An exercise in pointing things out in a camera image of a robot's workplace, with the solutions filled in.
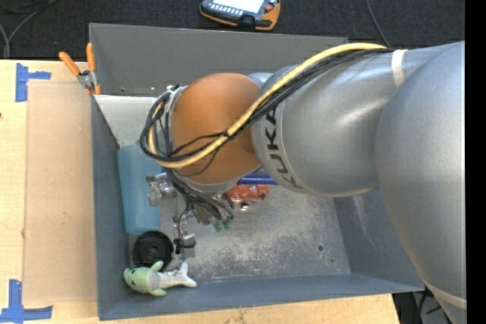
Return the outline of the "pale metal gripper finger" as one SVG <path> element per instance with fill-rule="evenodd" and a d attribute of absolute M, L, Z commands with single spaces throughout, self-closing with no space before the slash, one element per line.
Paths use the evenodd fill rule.
<path fill-rule="evenodd" d="M 194 233 L 191 233 L 185 222 L 175 224 L 175 236 L 173 240 L 175 254 L 181 259 L 195 257 L 196 239 Z"/>
<path fill-rule="evenodd" d="M 147 198 L 149 205 L 152 207 L 159 206 L 165 197 L 177 196 L 172 179 L 165 171 L 157 175 L 146 176 L 146 182 L 149 186 Z"/>

